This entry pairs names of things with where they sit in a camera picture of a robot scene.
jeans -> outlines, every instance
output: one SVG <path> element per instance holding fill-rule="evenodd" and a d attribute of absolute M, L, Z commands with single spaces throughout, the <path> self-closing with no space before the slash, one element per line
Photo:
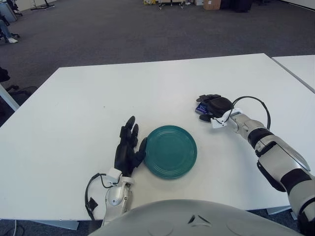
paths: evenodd
<path fill-rule="evenodd" d="M 3 20 L 0 20 L 0 29 L 1 29 L 2 33 L 5 35 L 5 37 L 12 38 L 12 35 L 11 35 L 9 29 Z"/>

green ceramic plate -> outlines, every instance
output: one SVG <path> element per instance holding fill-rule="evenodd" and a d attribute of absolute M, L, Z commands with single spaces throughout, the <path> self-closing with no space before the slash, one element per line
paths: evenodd
<path fill-rule="evenodd" d="M 158 177 L 179 178 L 186 174 L 197 158 L 197 146 L 184 129 L 166 125 L 148 136 L 145 164 Z"/>

gray carpet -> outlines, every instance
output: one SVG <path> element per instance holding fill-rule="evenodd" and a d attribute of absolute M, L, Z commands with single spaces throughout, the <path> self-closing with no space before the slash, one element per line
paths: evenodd
<path fill-rule="evenodd" d="M 58 0 L 55 8 L 23 14 L 9 27 L 21 35 L 20 42 L 0 40 L 0 66 L 11 76 L 4 86 L 40 86 L 63 66 L 315 54 L 315 13 L 275 0 L 267 6 L 253 4 L 249 13 L 205 11 L 201 6 L 166 6 L 160 11 L 141 0 Z M 10 115 L 7 112 L 0 125 Z M 289 211 L 274 216 L 265 210 L 252 212 L 297 229 Z M 91 222 L 81 222 L 78 231 L 30 221 L 19 224 L 27 236 L 87 235 L 95 228 Z M 0 220 L 0 236 L 12 226 L 12 221 Z"/>

white table surface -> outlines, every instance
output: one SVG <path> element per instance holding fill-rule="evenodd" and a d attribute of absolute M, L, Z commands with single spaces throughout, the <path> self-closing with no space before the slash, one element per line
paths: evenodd
<path fill-rule="evenodd" d="M 120 128 L 131 115 L 139 140 L 171 124 L 187 130 L 198 148 L 194 167 L 180 179 L 155 177 L 144 164 L 135 169 L 133 208 L 166 199 L 241 209 L 288 205 L 286 193 L 259 172 L 246 140 L 198 120 L 195 100 L 211 93 L 262 99 L 271 131 L 314 170 L 315 94 L 265 54 L 59 68 L 0 128 L 0 218 L 89 219 L 85 187 L 113 166 Z M 238 106 L 266 124 L 260 103 L 248 99 Z M 97 219 L 104 216 L 105 193 L 94 181 L 89 196 L 99 204 Z"/>
<path fill-rule="evenodd" d="M 273 59 L 315 93 L 315 55 L 274 57 Z"/>

person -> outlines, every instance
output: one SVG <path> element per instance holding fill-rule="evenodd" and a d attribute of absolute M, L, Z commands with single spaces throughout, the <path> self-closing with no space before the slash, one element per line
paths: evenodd
<path fill-rule="evenodd" d="M 10 33 L 8 27 L 6 26 L 5 22 L 0 19 L 0 29 L 5 37 L 8 39 L 9 43 L 17 43 L 18 40 L 13 38 L 12 34 Z"/>

